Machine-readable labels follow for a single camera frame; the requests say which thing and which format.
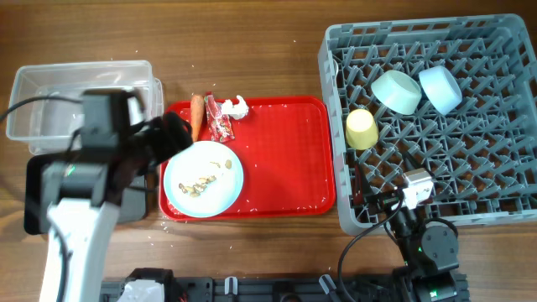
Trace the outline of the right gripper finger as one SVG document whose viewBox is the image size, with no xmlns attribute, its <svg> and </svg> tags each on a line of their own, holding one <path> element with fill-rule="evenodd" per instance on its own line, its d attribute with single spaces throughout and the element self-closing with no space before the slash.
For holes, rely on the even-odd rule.
<svg viewBox="0 0 537 302">
<path fill-rule="evenodd" d="M 416 169 L 424 169 L 427 173 L 430 173 L 430 171 L 421 162 L 419 162 L 414 155 L 410 154 L 408 151 L 402 151 L 401 154 L 404 167 L 406 168 L 407 172 Z"/>
<path fill-rule="evenodd" d="M 353 205 L 360 206 L 368 203 L 372 196 L 372 189 L 359 163 L 355 164 L 355 192 Z"/>
</svg>

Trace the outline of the yellow cup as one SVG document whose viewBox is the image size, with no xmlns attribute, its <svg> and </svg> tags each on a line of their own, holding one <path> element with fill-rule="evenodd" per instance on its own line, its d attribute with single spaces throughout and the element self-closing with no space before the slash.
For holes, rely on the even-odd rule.
<svg viewBox="0 0 537 302">
<path fill-rule="evenodd" d="M 378 128 L 371 112 L 356 109 L 350 112 L 346 120 L 347 144 L 357 150 L 373 147 L 378 141 Z"/>
</svg>

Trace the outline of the green bowl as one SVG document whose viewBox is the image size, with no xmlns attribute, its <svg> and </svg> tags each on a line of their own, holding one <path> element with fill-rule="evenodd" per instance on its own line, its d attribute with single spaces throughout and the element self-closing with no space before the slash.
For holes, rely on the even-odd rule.
<svg viewBox="0 0 537 302">
<path fill-rule="evenodd" d="M 371 84 L 371 89 L 382 104 L 402 115 L 413 114 L 422 97 L 419 84 L 397 70 L 383 73 Z"/>
</svg>

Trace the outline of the light blue bowl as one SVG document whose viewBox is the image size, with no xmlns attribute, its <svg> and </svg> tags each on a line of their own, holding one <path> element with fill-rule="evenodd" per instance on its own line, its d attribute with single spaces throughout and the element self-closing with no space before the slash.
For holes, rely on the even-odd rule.
<svg viewBox="0 0 537 302">
<path fill-rule="evenodd" d="M 446 67 L 438 65 L 422 70 L 419 80 L 431 105 L 441 115 L 448 114 L 461 103 L 461 88 Z"/>
</svg>

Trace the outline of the white tissue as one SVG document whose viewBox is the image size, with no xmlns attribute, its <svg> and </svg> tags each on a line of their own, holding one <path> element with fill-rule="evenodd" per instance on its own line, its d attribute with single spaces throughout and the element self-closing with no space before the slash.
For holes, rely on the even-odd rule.
<svg viewBox="0 0 537 302">
<path fill-rule="evenodd" d="M 238 103 L 234 104 L 231 99 L 226 99 L 221 105 L 221 112 L 224 115 L 240 120 L 248 115 L 249 107 L 244 98 L 237 95 Z"/>
</svg>

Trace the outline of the white plastic spoon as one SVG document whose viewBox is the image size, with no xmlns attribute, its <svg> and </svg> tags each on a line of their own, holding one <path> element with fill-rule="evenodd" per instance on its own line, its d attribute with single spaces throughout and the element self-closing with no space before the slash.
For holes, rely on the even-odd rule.
<svg viewBox="0 0 537 302">
<path fill-rule="evenodd" d="M 334 78 L 337 78 L 339 74 L 339 64 L 336 59 L 332 59 L 332 65 L 334 69 Z"/>
</svg>

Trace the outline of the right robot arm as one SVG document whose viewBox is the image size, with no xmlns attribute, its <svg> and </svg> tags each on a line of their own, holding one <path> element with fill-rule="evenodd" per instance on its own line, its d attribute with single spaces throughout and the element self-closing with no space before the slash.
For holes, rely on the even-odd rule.
<svg viewBox="0 0 537 302">
<path fill-rule="evenodd" d="M 353 202 L 366 206 L 373 214 L 385 215 L 376 226 L 391 232 L 406 265 L 419 276 L 434 276 L 458 268 L 455 225 L 442 218 L 423 218 L 415 212 L 432 195 L 433 174 L 408 152 L 403 153 L 403 163 L 404 184 L 379 193 L 373 191 L 362 166 L 356 164 Z"/>
</svg>

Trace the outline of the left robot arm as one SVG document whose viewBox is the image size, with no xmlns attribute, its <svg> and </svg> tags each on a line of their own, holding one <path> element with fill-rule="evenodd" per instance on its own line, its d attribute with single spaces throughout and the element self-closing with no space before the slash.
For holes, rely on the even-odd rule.
<svg viewBox="0 0 537 302">
<path fill-rule="evenodd" d="M 145 111 L 137 91 L 87 90 L 78 103 L 80 150 L 65 152 L 42 173 L 50 223 L 42 301 L 98 299 L 123 191 L 193 143 L 191 125 L 173 112 L 150 121 L 132 117 Z"/>
</svg>

